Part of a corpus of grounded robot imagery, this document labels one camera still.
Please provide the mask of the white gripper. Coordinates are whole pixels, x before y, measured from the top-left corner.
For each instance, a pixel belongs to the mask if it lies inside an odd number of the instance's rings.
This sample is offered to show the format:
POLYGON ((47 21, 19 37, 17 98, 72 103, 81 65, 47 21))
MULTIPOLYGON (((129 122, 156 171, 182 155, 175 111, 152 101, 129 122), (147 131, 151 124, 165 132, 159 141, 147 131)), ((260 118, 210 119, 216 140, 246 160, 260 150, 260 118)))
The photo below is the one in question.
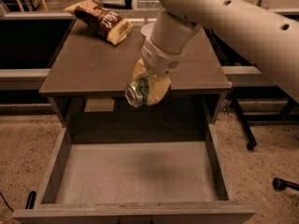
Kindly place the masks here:
POLYGON ((149 37, 145 39, 141 49, 141 58, 135 64, 133 81, 147 77, 149 73, 155 75, 149 78, 149 95, 146 105, 156 105, 164 98, 171 85, 170 77, 166 74, 178 68, 182 57, 182 53, 169 54, 155 46, 149 37))

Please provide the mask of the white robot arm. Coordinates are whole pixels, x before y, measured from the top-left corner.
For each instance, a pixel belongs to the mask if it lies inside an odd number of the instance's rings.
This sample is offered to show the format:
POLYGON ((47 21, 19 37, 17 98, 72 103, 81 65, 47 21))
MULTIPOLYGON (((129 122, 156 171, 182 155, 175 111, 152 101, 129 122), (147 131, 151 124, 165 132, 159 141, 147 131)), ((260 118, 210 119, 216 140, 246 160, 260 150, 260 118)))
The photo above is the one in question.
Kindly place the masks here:
POLYGON ((243 0, 159 0, 162 9, 141 50, 149 73, 162 76, 178 66, 200 26, 257 65, 299 102, 299 22, 243 0))

